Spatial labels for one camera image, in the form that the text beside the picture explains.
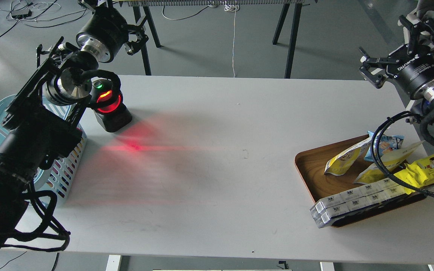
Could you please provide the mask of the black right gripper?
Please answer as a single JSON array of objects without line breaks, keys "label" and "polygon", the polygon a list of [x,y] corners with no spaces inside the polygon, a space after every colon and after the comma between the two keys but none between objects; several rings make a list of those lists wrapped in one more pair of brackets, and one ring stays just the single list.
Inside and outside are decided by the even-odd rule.
[{"label": "black right gripper", "polygon": [[[422,22],[413,14],[411,20],[401,15],[399,25],[406,29],[405,45],[392,51],[388,57],[370,57],[362,47],[359,47],[359,52],[363,55],[359,72],[377,89],[384,85],[389,76],[389,79],[392,79],[410,99],[422,99],[423,85],[434,80],[434,56],[431,53],[434,49],[434,19]],[[419,44],[420,36],[425,36],[425,33],[430,40],[428,46]]]}]

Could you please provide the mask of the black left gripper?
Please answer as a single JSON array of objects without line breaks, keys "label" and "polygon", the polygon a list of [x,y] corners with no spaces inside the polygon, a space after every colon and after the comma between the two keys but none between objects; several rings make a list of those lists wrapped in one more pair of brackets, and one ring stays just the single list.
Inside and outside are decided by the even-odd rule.
[{"label": "black left gripper", "polygon": [[149,40],[144,23],[127,24],[113,7],[98,6],[96,0],[78,0],[78,4],[92,13],[91,19],[76,36],[77,45],[100,63],[110,63],[125,43],[126,53],[138,53]]}]

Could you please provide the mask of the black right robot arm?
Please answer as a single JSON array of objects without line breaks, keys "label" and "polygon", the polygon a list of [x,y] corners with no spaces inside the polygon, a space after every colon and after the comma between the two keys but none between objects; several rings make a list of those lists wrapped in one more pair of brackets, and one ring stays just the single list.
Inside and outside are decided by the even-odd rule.
[{"label": "black right robot arm", "polygon": [[416,16],[399,17],[405,32],[405,43],[387,57],[370,57],[363,48],[359,68],[364,79],[381,88],[390,80],[411,100],[423,99],[427,109],[418,112],[420,133],[434,146],[434,20],[420,21]]}]

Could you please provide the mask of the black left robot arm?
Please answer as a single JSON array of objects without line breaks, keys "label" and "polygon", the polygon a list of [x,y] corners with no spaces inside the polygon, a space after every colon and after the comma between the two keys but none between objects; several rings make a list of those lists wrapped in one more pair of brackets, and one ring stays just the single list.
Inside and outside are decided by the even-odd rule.
[{"label": "black left robot arm", "polygon": [[57,194],[35,189],[37,171],[49,170],[77,147],[86,109],[94,111],[107,132],[132,120],[119,76],[99,69],[99,63],[114,60],[123,45],[128,55],[146,49],[148,13],[140,15],[135,8],[136,24],[128,24],[113,3],[81,0],[92,17],[77,34],[76,45],[59,38],[5,110],[2,126],[9,134],[0,144],[0,249],[9,247],[8,239],[38,238],[63,242],[46,252],[66,249],[70,232],[54,217]]}]

